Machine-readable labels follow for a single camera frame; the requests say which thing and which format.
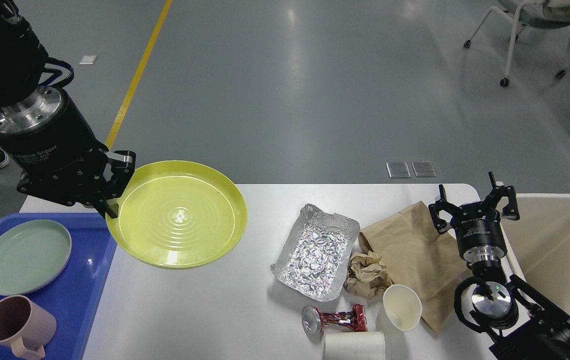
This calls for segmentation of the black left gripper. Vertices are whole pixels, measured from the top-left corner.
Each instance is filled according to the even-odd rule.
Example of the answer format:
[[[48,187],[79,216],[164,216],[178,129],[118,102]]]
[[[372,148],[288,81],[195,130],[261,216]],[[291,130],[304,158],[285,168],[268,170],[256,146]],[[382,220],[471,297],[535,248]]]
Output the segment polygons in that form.
[[[0,147],[24,171],[17,190],[61,205],[96,205],[105,219],[119,214],[136,168],[131,150],[107,152],[62,88],[39,86],[0,108]]]

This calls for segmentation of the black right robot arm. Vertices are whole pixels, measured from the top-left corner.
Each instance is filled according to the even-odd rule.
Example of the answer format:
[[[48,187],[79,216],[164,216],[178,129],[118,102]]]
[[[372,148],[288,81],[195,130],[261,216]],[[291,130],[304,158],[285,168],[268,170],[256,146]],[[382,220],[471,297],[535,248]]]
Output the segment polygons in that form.
[[[502,220],[520,218],[513,186],[488,174],[491,191],[483,200],[456,205],[445,186],[428,206],[438,234],[454,230],[459,257],[472,275],[454,291],[454,312],[466,328],[486,334],[498,360],[570,360],[570,315],[520,276],[507,276],[508,250]]]

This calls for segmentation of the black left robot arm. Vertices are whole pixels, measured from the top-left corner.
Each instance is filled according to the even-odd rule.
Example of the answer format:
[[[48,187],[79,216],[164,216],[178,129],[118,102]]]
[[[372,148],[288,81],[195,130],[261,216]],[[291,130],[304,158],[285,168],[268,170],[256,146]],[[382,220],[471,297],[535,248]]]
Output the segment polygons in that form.
[[[23,169],[17,191],[119,214],[136,153],[95,137],[65,86],[70,64],[49,56],[12,0],[0,0],[0,148]]]

